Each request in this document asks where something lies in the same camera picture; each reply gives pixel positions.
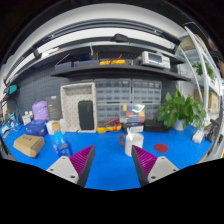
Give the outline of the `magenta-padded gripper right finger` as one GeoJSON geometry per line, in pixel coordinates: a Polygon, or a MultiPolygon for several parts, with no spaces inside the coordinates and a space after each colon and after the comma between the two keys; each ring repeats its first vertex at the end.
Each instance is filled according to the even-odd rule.
{"type": "Polygon", "coordinates": [[[141,186],[178,171],[178,168],[165,156],[156,157],[135,145],[132,146],[132,158],[141,186]]]}

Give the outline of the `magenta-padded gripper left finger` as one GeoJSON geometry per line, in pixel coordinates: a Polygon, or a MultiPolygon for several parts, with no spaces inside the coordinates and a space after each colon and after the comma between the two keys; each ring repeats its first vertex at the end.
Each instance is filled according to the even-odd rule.
{"type": "Polygon", "coordinates": [[[88,146],[72,156],[61,156],[47,171],[78,186],[86,185],[95,157],[95,146],[88,146]]]}

